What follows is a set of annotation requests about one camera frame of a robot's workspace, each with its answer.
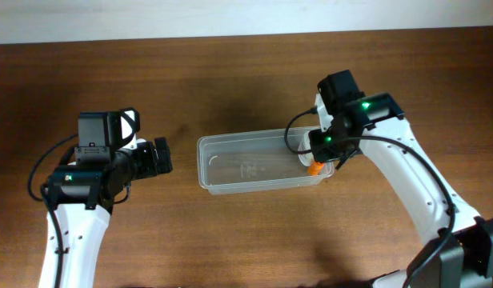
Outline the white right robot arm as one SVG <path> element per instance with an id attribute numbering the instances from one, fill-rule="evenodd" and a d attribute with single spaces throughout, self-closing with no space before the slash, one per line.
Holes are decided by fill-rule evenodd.
<path id="1" fill-rule="evenodd" d="M 448 184 L 389 94 L 317 94 L 320 127 L 309 134 L 316 162 L 369 158 L 410 215 L 421 251 L 372 287 L 493 287 L 493 218 L 484 219 Z"/>

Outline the white squeeze bottle clear cap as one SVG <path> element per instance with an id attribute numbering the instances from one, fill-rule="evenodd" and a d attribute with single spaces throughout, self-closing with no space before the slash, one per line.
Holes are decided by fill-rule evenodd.
<path id="1" fill-rule="evenodd" d="M 299 155 L 299 161 L 305 166 L 305 167 L 310 167 L 315 164 L 315 158 L 311 152 L 309 153 L 303 153 L 303 151 L 310 150 L 311 149 L 311 142 L 309 138 L 309 132 L 306 132 L 298 146 L 298 152 L 301 152 Z"/>

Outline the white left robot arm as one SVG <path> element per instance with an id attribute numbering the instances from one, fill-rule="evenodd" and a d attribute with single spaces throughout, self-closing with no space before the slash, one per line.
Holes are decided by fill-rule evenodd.
<path id="1" fill-rule="evenodd" d="M 76 147 L 42 184 L 47 242 L 40 287 L 91 287 L 114 206 L 131 183 L 173 170 L 165 138 L 133 146 Z"/>

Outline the orange tube white cap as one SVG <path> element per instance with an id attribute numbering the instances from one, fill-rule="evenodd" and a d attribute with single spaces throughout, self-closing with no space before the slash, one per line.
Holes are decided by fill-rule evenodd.
<path id="1" fill-rule="evenodd" d="M 307 168 L 307 173 L 311 176 L 317 176 L 320 174 L 320 172 L 324 166 L 325 166 L 325 164 L 323 162 L 312 161 L 311 164 Z"/>

